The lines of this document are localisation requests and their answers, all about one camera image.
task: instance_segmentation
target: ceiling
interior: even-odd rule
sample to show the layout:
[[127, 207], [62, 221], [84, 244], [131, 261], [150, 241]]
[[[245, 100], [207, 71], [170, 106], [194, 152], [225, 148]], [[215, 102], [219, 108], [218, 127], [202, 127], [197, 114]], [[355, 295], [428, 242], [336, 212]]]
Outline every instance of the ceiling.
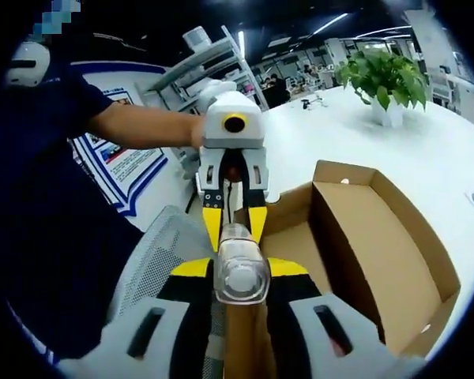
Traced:
[[[73, 60], [116, 59], [173, 66], [191, 54], [182, 34], [202, 26], [214, 41], [244, 31], [250, 64], [267, 55], [322, 45], [331, 37], [354, 37], [378, 29], [404, 25], [401, 10], [419, 8], [421, 0], [86, 0], [81, 14], [64, 26], [59, 46]], [[340, 21], [313, 34], [340, 16]], [[93, 38], [101, 33], [122, 39]], [[271, 42], [280, 40], [273, 46]]]

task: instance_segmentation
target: dark blue shirt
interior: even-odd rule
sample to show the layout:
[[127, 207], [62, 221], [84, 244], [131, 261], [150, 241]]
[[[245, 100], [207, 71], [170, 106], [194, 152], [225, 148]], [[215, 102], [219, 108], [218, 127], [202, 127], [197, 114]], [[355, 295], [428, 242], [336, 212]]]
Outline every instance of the dark blue shirt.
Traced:
[[35, 88], [0, 99], [0, 288], [58, 358], [100, 341], [109, 302], [141, 232], [73, 160], [67, 138], [111, 101], [52, 63]]

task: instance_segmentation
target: potted plant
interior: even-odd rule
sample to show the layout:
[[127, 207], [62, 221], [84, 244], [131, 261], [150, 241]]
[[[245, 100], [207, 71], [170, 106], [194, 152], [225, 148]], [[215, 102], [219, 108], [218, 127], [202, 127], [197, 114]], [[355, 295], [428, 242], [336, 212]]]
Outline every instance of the potted plant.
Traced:
[[344, 88], [351, 83], [356, 95], [372, 106], [374, 120], [384, 126], [401, 126], [409, 104], [420, 103], [423, 109], [427, 105], [423, 74], [415, 62], [400, 55], [359, 51], [340, 63], [336, 77]]

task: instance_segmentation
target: transparent plastic bottle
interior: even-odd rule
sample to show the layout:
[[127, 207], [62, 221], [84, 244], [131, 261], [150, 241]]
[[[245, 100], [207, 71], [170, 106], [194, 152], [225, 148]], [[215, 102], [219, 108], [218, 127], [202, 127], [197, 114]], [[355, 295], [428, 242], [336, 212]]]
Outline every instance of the transparent plastic bottle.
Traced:
[[216, 298], [224, 304], [264, 302], [269, 292], [269, 262], [250, 232], [240, 223], [223, 227], [214, 270]]

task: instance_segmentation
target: person's arm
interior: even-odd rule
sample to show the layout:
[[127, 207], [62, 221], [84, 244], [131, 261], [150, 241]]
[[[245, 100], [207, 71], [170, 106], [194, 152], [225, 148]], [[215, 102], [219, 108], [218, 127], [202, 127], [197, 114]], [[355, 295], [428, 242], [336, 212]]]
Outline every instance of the person's arm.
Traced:
[[68, 79], [80, 108], [73, 136], [90, 132], [126, 148], [201, 146], [203, 117], [113, 102], [73, 68]]

